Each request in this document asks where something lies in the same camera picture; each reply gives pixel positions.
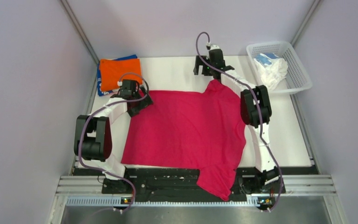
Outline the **white crumpled t-shirt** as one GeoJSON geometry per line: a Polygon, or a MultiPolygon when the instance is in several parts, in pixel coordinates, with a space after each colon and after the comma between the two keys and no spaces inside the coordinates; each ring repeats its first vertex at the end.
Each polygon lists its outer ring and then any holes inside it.
{"type": "Polygon", "coordinates": [[[264,67],[253,59],[256,70],[263,85],[269,90],[274,90],[278,84],[286,78],[288,73],[288,63],[282,57],[275,61],[274,64],[264,67]]]}

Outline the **aluminium rail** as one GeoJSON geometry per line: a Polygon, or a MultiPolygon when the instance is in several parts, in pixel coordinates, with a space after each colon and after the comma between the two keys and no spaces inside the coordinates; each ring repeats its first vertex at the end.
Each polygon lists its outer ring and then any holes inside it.
{"type": "MultiPolygon", "coordinates": [[[[284,175],[284,196],[336,196],[330,175],[284,175]]],[[[62,176],[56,195],[100,195],[102,184],[95,176],[62,176]]]]}

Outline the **white plastic basket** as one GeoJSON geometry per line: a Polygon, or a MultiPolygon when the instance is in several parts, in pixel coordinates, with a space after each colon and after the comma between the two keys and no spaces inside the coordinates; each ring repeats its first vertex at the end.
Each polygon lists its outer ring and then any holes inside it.
{"type": "Polygon", "coordinates": [[[312,81],[292,45],[284,41],[250,44],[246,47],[258,85],[273,95],[291,95],[308,90],[312,81]]]}

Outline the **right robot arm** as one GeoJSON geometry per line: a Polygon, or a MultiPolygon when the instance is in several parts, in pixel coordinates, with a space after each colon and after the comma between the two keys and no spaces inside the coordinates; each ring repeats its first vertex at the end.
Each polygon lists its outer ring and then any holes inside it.
{"type": "Polygon", "coordinates": [[[193,72],[212,76],[240,98],[240,115],[252,135],[257,170],[254,181],[246,186],[246,192],[271,193],[275,190],[281,194],[284,187],[282,170],[269,147],[272,108],[267,87],[250,83],[234,67],[226,65],[220,48],[209,47],[207,56],[198,54],[193,72]]]}

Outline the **light blue cloth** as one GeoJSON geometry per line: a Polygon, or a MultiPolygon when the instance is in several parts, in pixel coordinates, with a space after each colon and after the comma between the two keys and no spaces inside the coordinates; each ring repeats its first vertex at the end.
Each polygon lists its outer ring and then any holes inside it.
{"type": "Polygon", "coordinates": [[[274,64],[278,59],[280,59],[280,57],[274,53],[260,53],[254,58],[256,62],[260,63],[264,67],[274,64]]]}

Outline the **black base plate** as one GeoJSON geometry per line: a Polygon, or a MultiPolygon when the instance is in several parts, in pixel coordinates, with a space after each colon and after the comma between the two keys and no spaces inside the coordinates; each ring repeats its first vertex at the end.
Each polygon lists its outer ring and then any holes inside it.
{"type": "MultiPolygon", "coordinates": [[[[197,185],[199,170],[177,168],[129,168],[127,178],[136,188],[136,202],[222,202],[197,185]]],[[[229,201],[245,202],[247,193],[259,193],[254,183],[254,168],[238,168],[229,189],[229,201]]],[[[73,176],[96,176],[102,194],[130,194],[132,187],[123,180],[105,180],[102,172],[75,168],[73,176]]]]}

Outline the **pink t-shirt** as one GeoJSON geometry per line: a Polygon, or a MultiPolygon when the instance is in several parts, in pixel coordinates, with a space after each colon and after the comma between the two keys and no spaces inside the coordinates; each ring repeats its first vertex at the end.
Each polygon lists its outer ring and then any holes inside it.
{"type": "Polygon", "coordinates": [[[152,105],[131,118],[121,162],[197,169],[197,185],[227,201],[246,145],[238,95],[212,80],[204,92],[150,97],[152,105]]]}

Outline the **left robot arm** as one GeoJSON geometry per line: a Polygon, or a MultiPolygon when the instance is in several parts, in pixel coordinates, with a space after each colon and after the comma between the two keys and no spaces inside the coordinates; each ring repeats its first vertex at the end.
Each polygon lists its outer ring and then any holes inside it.
{"type": "Polygon", "coordinates": [[[76,119],[74,153],[83,168],[98,170],[105,176],[104,184],[117,193],[135,194],[135,187],[125,177],[126,167],[113,153],[112,126],[122,115],[134,117],[153,104],[146,81],[119,81],[119,90],[89,115],[76,119]]]}

